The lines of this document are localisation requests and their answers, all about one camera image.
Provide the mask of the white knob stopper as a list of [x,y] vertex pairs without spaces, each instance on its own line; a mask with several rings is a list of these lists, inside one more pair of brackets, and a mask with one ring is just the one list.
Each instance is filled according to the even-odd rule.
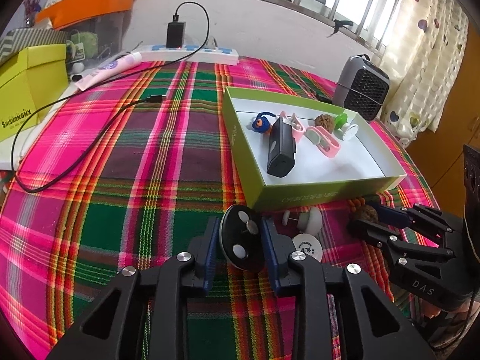
[[285,211],[282,217],[282,225],[286,226],[290,221],[296,222],[296,227],[301,233],[307,233],[312,236],[317,236],[323,228],[323,217],[320,209],[312,206],[306,212],[298,214],[297,218],[290,215],[290,211]]

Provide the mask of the white power strip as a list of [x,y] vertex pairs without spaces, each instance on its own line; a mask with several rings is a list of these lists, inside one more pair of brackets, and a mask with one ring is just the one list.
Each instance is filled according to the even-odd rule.
[[167,48],[166,45],[138,46],[134,49],[142,55],[144,62],[171,62],[189,60],[196,63],[219,63],[236,66],[239,63],[239,53],[235,49],[222,47],[202,48],[185,45],[181,48]]

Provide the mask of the orange lid storage bin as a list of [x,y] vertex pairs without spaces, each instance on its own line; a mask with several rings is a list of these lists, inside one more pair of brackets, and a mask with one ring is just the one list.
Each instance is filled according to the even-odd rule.
[[36,14],[67,34],[67,43],[80,47],[89,61],[104,60],[122,48],[125,14],[134,0],[61,0]]

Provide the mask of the pink clip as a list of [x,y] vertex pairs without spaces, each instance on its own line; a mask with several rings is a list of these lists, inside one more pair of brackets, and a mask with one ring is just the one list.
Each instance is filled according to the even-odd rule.
[[334,158],[341,149],[340,143],[321,126],[309,126],[304,136],[328,158]]
[[290,125],[292,128],[292,137],[295,139],[296,143],[299,143],[305,133],[305,127],[300,122],[299,118],[295,113],[292,115],[287,115],[284,111],[280,113],[280,117],[283,122]]

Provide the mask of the black rectangular device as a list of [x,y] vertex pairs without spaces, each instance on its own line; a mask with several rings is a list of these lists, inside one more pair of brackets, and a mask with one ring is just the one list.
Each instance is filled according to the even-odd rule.
[[295,153],[292,126],[279,117],[269,135],[267,173],[279,178],[287,176],[295,166]]

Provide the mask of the yellow green shoe box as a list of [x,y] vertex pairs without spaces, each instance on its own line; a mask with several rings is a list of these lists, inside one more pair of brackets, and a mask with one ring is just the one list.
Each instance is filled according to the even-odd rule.
[[68,87],[64,44],[23,49],[1,66],[1,139],[30,128],[47,114],[44,105]]

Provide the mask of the striped grey box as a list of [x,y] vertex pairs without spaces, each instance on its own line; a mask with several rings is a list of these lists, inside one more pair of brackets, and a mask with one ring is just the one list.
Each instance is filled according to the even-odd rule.
[[53,29],[17,28],[11,30],[1,38],[0,64],[3,65],[25,48],[65,43],[67,36],[67,32]]

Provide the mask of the brown walnut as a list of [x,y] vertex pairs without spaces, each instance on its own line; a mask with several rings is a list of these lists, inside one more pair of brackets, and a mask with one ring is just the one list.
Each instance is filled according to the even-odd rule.
[[328,133],[335,130],[335,117],[328,114],[321,114],[314,120],[317,127],[323,127]]
[[353,220],[365,220],[374,224],[379,223],[377,211],[371,205],[362,205],[352,214]]

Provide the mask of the white purple tube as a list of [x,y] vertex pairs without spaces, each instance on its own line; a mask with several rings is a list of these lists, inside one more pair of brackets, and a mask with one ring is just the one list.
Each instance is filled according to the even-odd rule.
[[140,52],[129,53],[121,58],[118,58],[102,67],[98,67],[95,71],[89,75],[84,76],[82,79],[75,83],[75,86],[80,91],[86,91],[86,89],[92,88],[97,84],[103,83],[103,81],[114,77],[122,72],[125,72],[131,68],[138,66],[143,60]]

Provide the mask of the black clip on sill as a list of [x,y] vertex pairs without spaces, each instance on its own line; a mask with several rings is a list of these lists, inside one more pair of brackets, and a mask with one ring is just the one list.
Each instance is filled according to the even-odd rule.
[[354,23],[351,20],[348,19],[335,19],[334,20],[334,30],[333,32],[329,35],[329,38],[331,38],[333,35],[337,34],[340,29],[346,28],[346,27],[352,27]]

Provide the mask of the green white cardboard box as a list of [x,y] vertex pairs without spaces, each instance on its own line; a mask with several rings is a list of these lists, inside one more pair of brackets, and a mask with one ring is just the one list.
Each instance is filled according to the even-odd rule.
[[[293,169],[284,177],[275,177],[267,172],[269,135],[251,127],[262,111],[271,113],[271,121],[281,113],[297,116],[305,128],[312,127],[317,116],[345,113],[348,123],[358,130],[351,140],[338,143],[334,157],[301,138]],[[222,114],[245,200],[254,210],[282,211],[376,194],[393,189],[406,177],[392,150],[354,111],[305,97],[229,87]]]

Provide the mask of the black power adapter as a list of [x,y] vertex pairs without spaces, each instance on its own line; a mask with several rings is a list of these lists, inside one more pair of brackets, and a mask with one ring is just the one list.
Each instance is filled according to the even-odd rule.
[[168,23],[166,47],[168,49],[177,49],[183,46],[185,37],[185,22],[180,21],[179,15],[174,14],[172,21]]

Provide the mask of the heart pattern curtain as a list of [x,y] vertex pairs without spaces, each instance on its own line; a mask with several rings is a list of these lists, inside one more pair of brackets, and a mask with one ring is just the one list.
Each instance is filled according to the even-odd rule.
[[390,89],[380,120],[402,147],[437,131],[465,54],[469,19],[456,0],[401,0],[380,68]]

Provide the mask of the blue orange knitted toy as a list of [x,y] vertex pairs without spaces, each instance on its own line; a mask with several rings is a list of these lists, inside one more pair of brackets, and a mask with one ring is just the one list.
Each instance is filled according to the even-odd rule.
[[268,119],[269,116],[275,117],[275,114],[268,111],[258,113],[256,118],[251,123],[251,128],[256,133],[269,134],[272,128],[272,125]]

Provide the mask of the white round jar lid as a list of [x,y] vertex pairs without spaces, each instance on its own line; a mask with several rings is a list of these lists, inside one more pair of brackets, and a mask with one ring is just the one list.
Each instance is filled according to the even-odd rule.
[[315,236],[307,233],[299,233],[293,238],[292,242],[296,250],[310,255],[318,262],[321,262],[323,258],[323,248]]

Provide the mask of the wooden wardrobe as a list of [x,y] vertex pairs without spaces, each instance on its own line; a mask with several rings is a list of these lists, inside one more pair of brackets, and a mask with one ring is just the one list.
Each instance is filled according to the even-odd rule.
[[436,132],[420,133],[407,151],[443,211],[465,205],[463,146],[479,142],[479,32],[470,25],[460,72]]

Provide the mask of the black oval disc white dots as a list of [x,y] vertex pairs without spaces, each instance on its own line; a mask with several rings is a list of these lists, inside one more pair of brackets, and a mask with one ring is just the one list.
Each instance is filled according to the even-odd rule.
[[237,269],[260,272],[264,267],[261,216],[246,205],[231,205],[220,221],[219,246]]

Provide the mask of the grey space heater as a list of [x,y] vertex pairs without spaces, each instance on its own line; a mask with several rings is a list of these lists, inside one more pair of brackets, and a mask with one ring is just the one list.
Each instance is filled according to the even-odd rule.
[[343,67],[332,103],[355,111],[371,122],[381,110],[389,88],[389,76],[375,66],[368,55],[354,55]]

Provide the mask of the green white stopper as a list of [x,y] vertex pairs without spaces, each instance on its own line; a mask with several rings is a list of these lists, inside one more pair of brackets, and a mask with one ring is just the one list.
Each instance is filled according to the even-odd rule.
[[346,113],[337,115],[334,120],[334,132],[343,141],[350,141],[353,139],[359,130],[357,124],[351,124],[348,122]]

